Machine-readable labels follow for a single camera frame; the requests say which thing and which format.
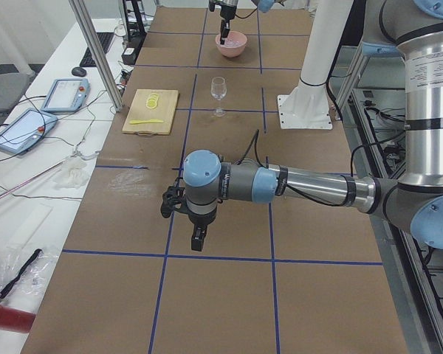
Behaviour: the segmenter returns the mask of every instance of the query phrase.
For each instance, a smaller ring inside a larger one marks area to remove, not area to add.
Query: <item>blue and white device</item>
[[[75,113],[85,102],[89,89],[87,79],[56,79],[41,110],[53,114]]]
[[[54,114],[28,108],[0,132],[0,150],[13,154],[26,153],[54,128],[57,121]]]

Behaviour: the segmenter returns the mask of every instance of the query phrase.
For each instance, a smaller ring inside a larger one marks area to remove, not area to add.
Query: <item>wooden cutting board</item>
[[[157,107],[153,109],[146,107],[146,102],[151,94],[158,95]],[[168,135],[171,132],[178,98],[179,91],[177,90],[137,90],[125,124],[123,125],[122,132],[127,134],[145,133]],[[158,119],[163,122],[130,124],[132,120],[150,119]]]

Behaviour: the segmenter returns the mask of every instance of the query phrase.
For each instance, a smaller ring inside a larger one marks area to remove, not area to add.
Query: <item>keyboard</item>
[[[102,44],[102,48],[105,53],[109,52],[111,40],[113,39],[113,34],[113,32],[97,32],[98,40],[100,41],[100,44]],[[85,54],[83,55],[79,66],[82,68],[97,66],[94,62],[94,59],[92,58],[92,54],[89,48],[87,48]]]

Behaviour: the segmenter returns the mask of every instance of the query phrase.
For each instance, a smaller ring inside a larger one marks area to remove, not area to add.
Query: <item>white desk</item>
[[[114,19],[96,20],[95,29],[98,32],[112,32],[117,26],[117,23],[118,21]],[[118,80],[119,73],[122,69],[122,66],[118,63],[121,60],[121,53],[123,52],[121,43],[121,38],[115,36],[111,48],[106,55],[111,72],[116,80]],[[87,45],[83,39],[80,28],[75,24],[61,45],[55,50],[40,74],[33,81],[27,90],[27,96],[45,95],[49,91],[54,79],[72,77],[71,69],[78,66],[86,47]],[[99,93],[102,94],[102,90],[105,90],[105,88],[97,68],[86,68],[86,70],[86,78],[89,80],[91,86],[86,103],[90,103]],[[40,108],[43,100],[34,100],[33,102]],[[23,102],[18,105],[8,117],[6,123],[12,122],[19,114],[30,107],[32,107],[32,105],[29,102]],[[92,123],[86,141],[80,145],[79,150],[82,154],[90,155],[102,148],[114,117],[114,109],[112,107],[113,105],[106,92],[103,92],[101,97],[89,106],[89,110],[96,116],[96,119]],[[83,109],[59,121],[55,128],[49,133],[49,136],[58,136],[71,144],[79,143],[85,130],[94,119],[89,110]],[[70,156],[72,150],[73,147],[59,139],[45,139],[29,153],[0,162],[0,185],[10,189],[48,167],[53,166],[67,156]],[[8,154],[0,151],[0,159],[8,156]],[[91,175],[95,167],[95,159],[87,161],[86,163],[87,166],[84,170]],[[51,195],[55,197],[69,196],[82,198],[86,190],[86,185],[78,189],[56,188],[53,178],[58,171],[59,167],[31,182],[16,193],[22,195]],[[30,214],[34,210],[36,211],[36,208],[38,208],[40,204],[43,204],[44,206],[52,208],[52,210],[48,216],[46,216],[44,222],[38,227],[29,243],[24,247],[22,259],[19,261],[21,264],[18,265],[18,268],[21,267],[22,263],[26,261],[36,248],[43,249],[45,254],[54,254],[56,256],[55,260],[57,260],[78,210],[79,203],[79,200],[27,199],[11,195],[5,197],[0,200],[0,248],[9,243],[12,235],[28,220]],[[54,266],[55,262],[51,263],[47,272],[49,276]],[[48,282],[49,277],[47,277],[47,281],[45,281],[45,286],[47,286]],[[72,301],[72,289],[68,289],[68,291],[69,301]],[[36,313],[43,295],[44,292],[40,295],[33,295],[25,294],[23,291],[15,289],[2,304]],[[20,353],[26,337],[27,335],[24,334],[0,330],[0,353]]]

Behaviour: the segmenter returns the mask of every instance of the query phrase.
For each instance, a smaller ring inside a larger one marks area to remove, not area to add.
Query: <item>black mouse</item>
[[[71,73],[74,76],[78,76],[78,77],[84,77],[87,75],[87,71],[84,68],[81,68],[80,66],[76,66],[75,68],[73,68]]]

